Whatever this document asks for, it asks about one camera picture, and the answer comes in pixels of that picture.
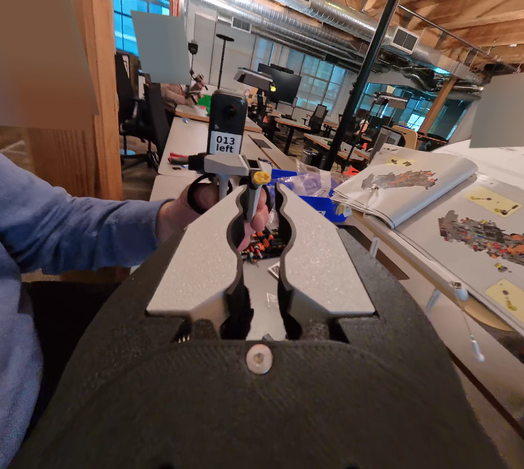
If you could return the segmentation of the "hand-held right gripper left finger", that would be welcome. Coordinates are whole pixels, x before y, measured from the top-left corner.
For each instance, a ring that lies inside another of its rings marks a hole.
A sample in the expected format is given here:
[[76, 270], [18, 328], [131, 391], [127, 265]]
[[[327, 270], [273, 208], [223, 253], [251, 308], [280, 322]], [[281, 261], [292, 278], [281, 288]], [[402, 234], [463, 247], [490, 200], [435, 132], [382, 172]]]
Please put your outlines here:
[[239, 244], [245, 187], [235, 188], [176, 241], [174, 253], [148, 303], [151, 316], [209, 320], [222, 337], [245, 338], [245, 284]]

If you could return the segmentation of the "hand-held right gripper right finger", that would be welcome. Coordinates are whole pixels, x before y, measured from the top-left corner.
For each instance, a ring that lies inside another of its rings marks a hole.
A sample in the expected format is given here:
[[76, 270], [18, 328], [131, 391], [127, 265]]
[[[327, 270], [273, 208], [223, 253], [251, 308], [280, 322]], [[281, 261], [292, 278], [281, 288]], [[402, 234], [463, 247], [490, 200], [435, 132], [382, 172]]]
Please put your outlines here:
[[285, 337], [298, 340], [311, 321], [327, 327], [341, 319], [376, 315], [376, 308], [337, 230], [283, 184], [275, 185], [279, 236], [278, 304]]

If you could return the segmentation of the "partly built lego car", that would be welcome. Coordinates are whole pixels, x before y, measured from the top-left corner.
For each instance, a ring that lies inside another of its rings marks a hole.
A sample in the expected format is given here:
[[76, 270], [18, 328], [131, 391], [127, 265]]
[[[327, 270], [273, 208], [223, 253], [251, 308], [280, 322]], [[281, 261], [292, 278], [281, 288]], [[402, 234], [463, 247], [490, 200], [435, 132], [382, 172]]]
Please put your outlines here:
[[285, 249], [278, 229], [267, 229], [253, 233], [249, 244], [241, 251], [240, 255], [245, 263], [257, 263], [258, 261], [278, 258]]

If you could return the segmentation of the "person's left forearm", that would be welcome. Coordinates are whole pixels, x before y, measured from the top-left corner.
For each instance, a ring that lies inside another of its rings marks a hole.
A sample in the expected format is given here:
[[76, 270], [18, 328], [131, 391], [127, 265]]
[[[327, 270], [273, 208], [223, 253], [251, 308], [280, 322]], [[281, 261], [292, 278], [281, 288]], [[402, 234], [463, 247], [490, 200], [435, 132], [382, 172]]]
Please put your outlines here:
[[73, 197], [1, 155], [1, 279], [140, 265], [163, 205]]

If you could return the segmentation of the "lego instruction booklet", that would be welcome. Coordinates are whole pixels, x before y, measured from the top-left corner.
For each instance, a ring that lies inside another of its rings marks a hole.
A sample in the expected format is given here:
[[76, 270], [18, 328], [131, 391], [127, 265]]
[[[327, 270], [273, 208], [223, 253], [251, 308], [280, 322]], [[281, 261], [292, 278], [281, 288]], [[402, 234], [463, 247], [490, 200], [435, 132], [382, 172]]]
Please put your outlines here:
[[447, 282], [523, 333], [523, 190], [470, 159], [383, 145], [332, 200], [389, 227]]

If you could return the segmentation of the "person's left hand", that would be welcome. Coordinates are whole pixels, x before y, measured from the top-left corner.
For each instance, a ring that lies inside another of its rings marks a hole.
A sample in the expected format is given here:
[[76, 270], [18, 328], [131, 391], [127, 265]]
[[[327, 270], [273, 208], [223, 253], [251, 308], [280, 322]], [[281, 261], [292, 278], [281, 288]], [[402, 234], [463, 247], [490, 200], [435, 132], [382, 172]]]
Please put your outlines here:
[[[195, 212], [187, 200], [189, 187], [186, 187], [179, 198], [164, 203], [157, 217], [156, 235], [160, 242], [166, 242], [170, 237], [180, 234], [200, 214]], [[219, 188], [213, 183], [199, 184], [195, 193], [196, 204], [204, 210], [209, 210], [219, 201]], [[262, 231], [269, 219], [267, 194], [261, 190], [255, 215], [251, 221], [244, 221], [245, 237], [239, 245], [239, 250], [244, 250], [250, 243], [254, 233]]]

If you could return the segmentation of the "grey desk monitor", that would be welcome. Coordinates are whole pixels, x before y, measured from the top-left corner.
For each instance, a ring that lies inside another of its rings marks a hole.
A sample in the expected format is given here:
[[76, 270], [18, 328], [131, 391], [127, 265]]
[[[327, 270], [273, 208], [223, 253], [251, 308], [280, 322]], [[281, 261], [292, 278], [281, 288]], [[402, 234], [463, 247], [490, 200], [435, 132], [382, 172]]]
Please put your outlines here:
[[270, 90], [273, 85], [271, 75], [243, 67], [238, 68], [234, 80], [246, 86], [261, 89], [263, 91]]

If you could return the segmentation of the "wood top office desk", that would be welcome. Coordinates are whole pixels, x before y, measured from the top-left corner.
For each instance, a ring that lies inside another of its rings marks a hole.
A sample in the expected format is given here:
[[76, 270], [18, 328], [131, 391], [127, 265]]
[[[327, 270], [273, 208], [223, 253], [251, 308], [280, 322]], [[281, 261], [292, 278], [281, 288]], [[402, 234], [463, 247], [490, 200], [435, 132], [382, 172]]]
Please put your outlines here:
[[[330, 138], [324, 138], [318, 135], [312, 135], [309, 133], [304, 134], [304, 138], [307, 139], [311, 144], [316, 148], [320, 149], [321, 152], [327, 153], [331, 147], [332, 140]], [[347, 160], [347, 161], [360, 161], [360, 162], [369, 162], [370, 161], [370, 152], [362, 151], [357, 148], [353, 148], [350, 144], [342, 142], [337, 152], [338, 160]]]
[[275, 121], [280, 126], [289, 127], [289, 132], [288, 132], [288, 136], [287, 136], [287, 140], [286, 140], [286, 144], [285, 144], [285, 149], [284, 149], [284, 154], [285, 155], [289, 154], [290, 145], [292, 143], [292, 139], [293, 139], [295, 131], [300, 131], [300, 132], [303, 132], [303, 133], [311, 132], [311, 127], [310, 126], [300, 124], [300, 123], [298, 123], [297, 121], [294, 121], [294, 120], [288, 120], [288, 119], [276, 117]]

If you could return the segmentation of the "black floor lamp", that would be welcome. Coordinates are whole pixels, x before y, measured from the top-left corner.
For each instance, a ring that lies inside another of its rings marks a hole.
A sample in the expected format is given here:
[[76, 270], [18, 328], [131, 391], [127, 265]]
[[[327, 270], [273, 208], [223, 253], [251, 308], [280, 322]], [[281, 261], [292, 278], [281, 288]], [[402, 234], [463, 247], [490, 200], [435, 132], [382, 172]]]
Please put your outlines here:
[[219, 76], [218, 76], [218, 83], [217, 83], [217, 89], [221, 88], [221, 82], [222, 82], [222, 74], [223, 74], [223, 68], [224, 68], [224, 60], [225, 60], [225, 50], [226, 45], [228, 43], [232, 43], [235, 41], [234, 38], [227, 36], [225, 34], [216, 34], [216, 38], [222, 41], [222, 52], [221, 52], [221, 59], [220, 59], [220, 65], [219, 65]]

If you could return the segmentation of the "blue plastic bin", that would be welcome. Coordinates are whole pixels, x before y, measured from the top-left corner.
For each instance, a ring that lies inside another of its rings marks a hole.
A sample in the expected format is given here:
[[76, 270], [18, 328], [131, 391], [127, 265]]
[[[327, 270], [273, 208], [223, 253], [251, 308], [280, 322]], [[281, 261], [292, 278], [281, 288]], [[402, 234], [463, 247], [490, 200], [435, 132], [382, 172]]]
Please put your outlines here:
[[[285, 171], [281, 169], [272, 170], [272, 179], [268, 185], [268, 190], [271, 202], [273, 204], [275, 203], [275, 185], [282, 184], [279, 183], [277, 179], [281, 177], [294, 176], [295, 174], [296, 171]], [[302, 200], [304, 200], [307, 204], [309, 204], [313, 209], [318, 211], [321, 215], [323, 215], [325, 218], [327, 218], [329, 221], [335, 224], [343, 224], [346, 221], [346, 219], [353, 214], [350, 207], [338, 204], [337, 202], [332, 200], [332, 197], [299, 197]]]

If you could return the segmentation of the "black office chair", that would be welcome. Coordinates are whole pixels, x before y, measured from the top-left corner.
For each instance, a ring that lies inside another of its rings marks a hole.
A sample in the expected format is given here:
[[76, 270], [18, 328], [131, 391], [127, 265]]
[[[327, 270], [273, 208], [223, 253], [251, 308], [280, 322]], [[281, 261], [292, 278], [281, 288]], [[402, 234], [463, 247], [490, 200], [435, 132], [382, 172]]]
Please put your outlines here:
[[315, 111], [308, 120], [307, 125], [310, 127], [310, 131], [308, 132], [308, 134], [319, 135], [319, 133], [322, 130], [322, 125], [327, 112], [328, 110], [326, 106], [324, 106], [323, 104], [317, 105]]
[[[158, 170], [161, 157], [166, 147], [170, 125], [161, 96], [160, 84], [144, 86], [144, 98], [135, 96], [132, 83], [125, 68], [121, 53], [115, 54], [116, 90], [118, 97], [118, 126], [123, 141], [121, 164], [125, 158], [132, 161], [126, 170], [141, 163]], [[147, 143], [143, 154], [131, 154], [128, 151], [128, 138], [138, 138]]]

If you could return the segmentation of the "black steel pillar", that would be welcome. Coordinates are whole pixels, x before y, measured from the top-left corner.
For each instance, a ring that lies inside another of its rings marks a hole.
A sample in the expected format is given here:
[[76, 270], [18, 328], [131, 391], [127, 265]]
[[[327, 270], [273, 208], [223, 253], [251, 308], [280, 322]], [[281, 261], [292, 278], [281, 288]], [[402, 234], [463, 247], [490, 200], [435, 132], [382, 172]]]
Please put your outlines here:
[[363, 94], [372, 66], [379, 54], [384, 36], [390, 26], [392, 16], [394, 15], [397, 9], [399, 1], [400, 0], [387, 0], [385, 4], [375, 33], [372, 37], [368, 51], [364, 58], [363, 65], [360, 69], [357, 79], [354, 82], [353, 91], [344, 108], [342, 119], [338, 124], [337, 131], [331, 142], [329, 152], [324, 161], [324, 165], [322, 166], [322, 169], [325, 171], [331, 171], [332, 169], [332, 165], [335, 161], [338, 151], [340, 150], [344, 135], [353, 118], [359, 99]]

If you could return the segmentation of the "white booklet stand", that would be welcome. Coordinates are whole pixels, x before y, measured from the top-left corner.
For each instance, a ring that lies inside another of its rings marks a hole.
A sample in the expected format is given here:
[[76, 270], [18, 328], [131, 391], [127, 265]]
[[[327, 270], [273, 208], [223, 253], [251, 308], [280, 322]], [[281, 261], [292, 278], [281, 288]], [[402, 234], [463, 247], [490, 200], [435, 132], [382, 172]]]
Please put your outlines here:
[[516, 323], [510, 323], [507, 317], [501, 317], [493, 309], [486, 307], [473, 296], [469, 295], [465, 301], [459, 300], [453, 286], [453, 283], [457, 282], [458, 278], [438, 263], [424, 256], [395, 231], [389, 229], [376, 218], [369, 215], [357, 211], [354, 211], [353, 215], [363, 226], [369, 229], [374, 236], [378, 237], [405, 262], [409, 263], [409, 265], [434, 288], [468, 315], [490, 327], [504, 331], [514, 330], [523, 334], [523, 331], [518, 328]]

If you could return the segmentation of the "black wall screen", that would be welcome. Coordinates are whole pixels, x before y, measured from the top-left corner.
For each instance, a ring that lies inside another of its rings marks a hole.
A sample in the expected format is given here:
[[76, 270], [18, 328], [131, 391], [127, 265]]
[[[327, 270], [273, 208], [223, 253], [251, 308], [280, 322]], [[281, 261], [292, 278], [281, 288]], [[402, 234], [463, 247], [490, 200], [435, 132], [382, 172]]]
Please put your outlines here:
[[290, 69], [274, 64], [268, 66], [259, 63], [258, 71], [272, 77], [274, 90], [264, 92], [269, 102], [276, 105], [284, 103], [292, 106], [294, 104], [302, 80], [301, 76], [294, 74]]

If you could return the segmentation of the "silver ventilation duct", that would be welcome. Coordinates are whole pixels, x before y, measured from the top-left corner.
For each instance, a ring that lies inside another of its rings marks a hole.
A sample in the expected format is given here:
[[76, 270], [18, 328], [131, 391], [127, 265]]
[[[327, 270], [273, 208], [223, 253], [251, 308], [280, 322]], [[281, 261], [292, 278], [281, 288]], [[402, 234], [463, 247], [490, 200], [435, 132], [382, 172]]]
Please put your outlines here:
[[[336, 0], [312, 0], [305, 5], [296, 0], [198, 0], [220, 9], [231, 17], [244, 17], [260, 28], [291, 37], [306, 37], [306, 44], [318, 50], [338, 53], [354, 65], [365, 56], [358, 40], [369, 43], [378, 20]], [[461, 92], [480, 92], [484, 77], [474, 73], [466, 64], [451, 59], [420, 40], [420, 36], [401, 26], [387, 30], [382, 48], [393, 61], [378, 62], [382, 66], [396, 66], [424, 90], [436, 92], [443, 77], [456, 77]]]

